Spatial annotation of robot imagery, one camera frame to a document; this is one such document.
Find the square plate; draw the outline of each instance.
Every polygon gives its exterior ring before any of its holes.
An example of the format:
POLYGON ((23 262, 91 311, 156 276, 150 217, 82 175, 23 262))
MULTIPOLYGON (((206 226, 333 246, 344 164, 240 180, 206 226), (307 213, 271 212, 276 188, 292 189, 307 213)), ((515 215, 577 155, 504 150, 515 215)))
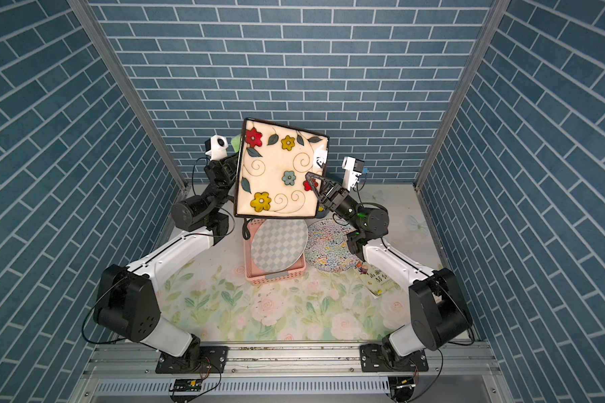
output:
POLYGON ((244 119, 235 182, 235 216, 314 218, 318 199, 305 175, 313 172, 324 176, 328 146, 329 138, 320 133, 244 119))

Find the colorful patterned plate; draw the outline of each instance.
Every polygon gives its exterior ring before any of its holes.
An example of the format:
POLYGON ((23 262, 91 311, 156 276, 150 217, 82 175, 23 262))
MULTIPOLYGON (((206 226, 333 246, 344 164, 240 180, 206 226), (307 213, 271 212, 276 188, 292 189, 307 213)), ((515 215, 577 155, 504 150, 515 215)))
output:
POLYGON ((307 263, 330 273, 355 268, 360 260, 347 249, 345 236, 353 230, 352 226, 339 225, 333 219, 314 222, 308 228, 309 241, 305 248, 307 263))

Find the round plate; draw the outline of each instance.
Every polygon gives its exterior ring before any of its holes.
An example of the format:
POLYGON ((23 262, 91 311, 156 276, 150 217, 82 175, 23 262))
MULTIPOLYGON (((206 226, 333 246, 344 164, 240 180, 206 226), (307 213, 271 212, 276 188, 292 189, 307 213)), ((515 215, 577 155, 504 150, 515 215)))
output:
POLYGON ((296 263, 307 245, 305 220, 267 220, 251 242, 251 258, 262 271, 274 273, 296 263))
POLYGON ((305 248, 307 263, 330 273, 355 268, 360 260, 350 253, 345 236, 353 230, 351 225, 342 226, 333 219, 314 222, 308 228, 309 241, 305 248))

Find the pink basket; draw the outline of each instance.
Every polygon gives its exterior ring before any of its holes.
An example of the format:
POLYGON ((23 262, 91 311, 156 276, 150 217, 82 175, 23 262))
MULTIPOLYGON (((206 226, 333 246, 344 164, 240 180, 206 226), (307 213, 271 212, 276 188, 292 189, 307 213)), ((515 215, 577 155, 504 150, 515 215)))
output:
POLYGON ((253 263, 253 259, 251 258, 251 241, 253 240, 253 236, 257 232, 258 228, 260 228, 260 225, 262 225, 265 221, 265 219, 253 219, 247 225, 251 237, 244 241, 244 267, 246 269, 246 280, 252 283, 254 286, 258 286, 267 282, 302 277, 302 275, 305 274, 305 269, 307 268, 304 252, 296 263, 289 266, 288 269, 278 271, 277 273, 266 273, 260 270, 260 268, 253 263))

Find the checkered plate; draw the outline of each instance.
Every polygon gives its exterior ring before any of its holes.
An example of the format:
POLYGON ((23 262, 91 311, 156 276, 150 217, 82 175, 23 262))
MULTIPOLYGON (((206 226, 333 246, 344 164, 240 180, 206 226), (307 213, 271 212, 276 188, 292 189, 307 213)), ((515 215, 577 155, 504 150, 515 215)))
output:
POLYGON ((251 257, 258 268, 274 273, 294 264, 306 245, 305 220, 267 220, 255 233, 251 257))

